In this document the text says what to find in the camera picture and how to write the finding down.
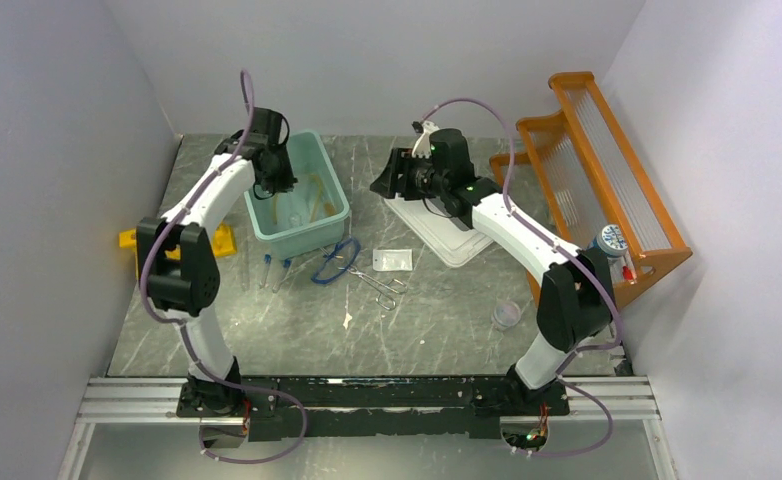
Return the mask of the amber rubber tube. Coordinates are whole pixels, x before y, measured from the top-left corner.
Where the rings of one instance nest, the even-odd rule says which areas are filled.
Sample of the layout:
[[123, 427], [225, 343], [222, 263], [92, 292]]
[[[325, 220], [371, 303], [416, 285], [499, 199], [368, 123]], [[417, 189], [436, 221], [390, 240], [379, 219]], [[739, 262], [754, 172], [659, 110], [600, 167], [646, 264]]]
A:
[[318, 174], [307, 174], [297, 177], [297, 183], [288, 193], [274, 195], [272, 200], [273, 224], [281, 230], [289, 229], [284, 224], [284, 216], [289, 211], [303, 212], [307, 217], [305, 225], [325, 219], [336, 213], [336, 209], [328, 198], [321, 177]]

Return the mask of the small white plastic bag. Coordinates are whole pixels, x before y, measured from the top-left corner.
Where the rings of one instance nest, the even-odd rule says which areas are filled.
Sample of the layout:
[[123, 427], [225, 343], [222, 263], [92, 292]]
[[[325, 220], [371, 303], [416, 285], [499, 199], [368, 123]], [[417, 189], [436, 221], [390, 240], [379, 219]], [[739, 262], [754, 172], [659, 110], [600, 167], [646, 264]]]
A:
[[372, 266], [377, 272], [410, 272], [414, 269], [411, 249], [374, 249]]

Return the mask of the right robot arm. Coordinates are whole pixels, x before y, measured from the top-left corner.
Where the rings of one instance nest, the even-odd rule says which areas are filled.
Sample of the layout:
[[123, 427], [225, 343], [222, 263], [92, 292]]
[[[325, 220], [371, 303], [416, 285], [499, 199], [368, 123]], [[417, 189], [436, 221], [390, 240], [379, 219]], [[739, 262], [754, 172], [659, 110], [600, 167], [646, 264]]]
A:
[[509, 406], [529, 414], [580, 344], [617, 312], [606, 254], [582, 248], [540, 226], [494, 180], [475, 171], [468, 142], [455, 128], [421, 133], [414, 147], [395, 148], [371, 183], [385, 199], [435, 199], [465, 227], [507, 251], [539, 285], [538, 334], [506, 374]]

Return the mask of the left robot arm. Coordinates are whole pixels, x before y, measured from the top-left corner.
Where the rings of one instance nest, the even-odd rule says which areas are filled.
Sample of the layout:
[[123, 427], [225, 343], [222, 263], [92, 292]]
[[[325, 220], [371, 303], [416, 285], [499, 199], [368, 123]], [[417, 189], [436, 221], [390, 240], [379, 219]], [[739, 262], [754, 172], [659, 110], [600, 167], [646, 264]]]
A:
[[136, 227], [138, 288], [151, 317], [177, 331], [188, 357], [178, 413], [228, 416], [248, 406], [237, 359], [226, 345], [214, 307], [221, 283], [214, 232], [233, 204], [261, 188], [290, 191], [296, 178], [287, 152], [290, 124], [258, 108], [250, 123], [223, 140], [188, 193], [160, 217]]

